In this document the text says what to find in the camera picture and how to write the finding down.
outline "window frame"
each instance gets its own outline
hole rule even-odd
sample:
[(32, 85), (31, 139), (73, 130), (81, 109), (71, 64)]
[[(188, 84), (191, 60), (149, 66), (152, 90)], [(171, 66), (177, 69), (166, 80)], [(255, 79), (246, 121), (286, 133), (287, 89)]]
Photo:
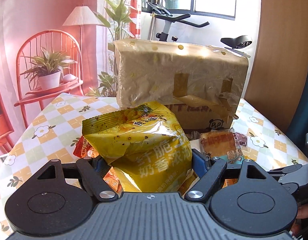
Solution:
[[(151, 3), (155, 3), (155, 0), (148, 0)], [(192, 15), (203, 15), (203, 16), (211, 16), (211, 17), (217, 17), (217, 18), (222, 18), (222, 19), (227, 19), (227, 20), (235, 20), (236, 16), (236, 3), (237, 0), (235, 0), (235, 11), (234, 11), (234, 16), (231, 15), (224, 15), (224, 14), (218, 14), (218, 13), (208, 13), (208, 12), (201, 12), (201, 11), (195, 11), (195, 0), (191, 0), (191, 8), (190, 10), (182, 10), (182, 9), (168, 9), (172, 14), (186, 14), (190, 13)], [(149, 9), (142, 7), (142, 12), (147, 12), (147, 13), (152, 13)]]

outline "finger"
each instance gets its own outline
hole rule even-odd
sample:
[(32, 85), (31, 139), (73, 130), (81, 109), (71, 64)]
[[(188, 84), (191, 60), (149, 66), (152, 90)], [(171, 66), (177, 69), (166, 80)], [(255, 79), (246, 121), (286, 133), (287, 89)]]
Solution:
[(302, 205), (298, 208), (296, 218), (308, 218), (308, 204)]
[(297, 235), (300, 231), (301, 231), (301, 226), (300, 225), (298, 225), (298, 224), (296, 224), (296, 223), (294, 223), (293, 225), (292, 225), (292, 228), (291, 228), (291, 230), (290, 231), (292, 231), (293, 232), (293, 236), (294, 235)]

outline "tablecloth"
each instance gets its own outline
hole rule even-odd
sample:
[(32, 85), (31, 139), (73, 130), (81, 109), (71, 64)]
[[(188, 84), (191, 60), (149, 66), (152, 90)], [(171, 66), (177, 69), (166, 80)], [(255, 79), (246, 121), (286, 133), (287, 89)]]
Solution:
[[(84, 119), (119, 109), (116, 98), (96, 98), (60, 94), (33, 120), (0, 168), (0, 230), (12, 230), (4, 213), (9, 196), (51, 159), (62, 163), (77, 160), (73, 155), (81, 137)], [(232, 127), (248, 136), (244, 155), (265, 170), (308, 163), (306, 156), (262, 114), (244, 99), (240, 100)], [(78, 181), (66, 180), (79, 187)]]

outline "triangular cutout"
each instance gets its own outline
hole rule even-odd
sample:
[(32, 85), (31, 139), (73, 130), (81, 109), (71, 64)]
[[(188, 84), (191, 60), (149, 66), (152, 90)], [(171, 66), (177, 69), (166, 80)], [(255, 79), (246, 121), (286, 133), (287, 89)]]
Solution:
[(56, 178), (56, 172), (55, 172), (55, 166), (51, 165), (49, 166), (39, 177), (38, 179), (55, 179)]
[(266, 177), (254, 165), (248, 165), (247, 178), (248, 179), (266, 179)]

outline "yellow plastic packaging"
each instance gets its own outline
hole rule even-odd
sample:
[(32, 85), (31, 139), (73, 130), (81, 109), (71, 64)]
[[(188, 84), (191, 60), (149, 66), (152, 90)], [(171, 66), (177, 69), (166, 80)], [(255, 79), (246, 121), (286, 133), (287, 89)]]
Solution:
[(82, 134), (114, 167), (124, 191), (176, 191), (191, 171), (190, 142), (158, 102), (84, 120)]

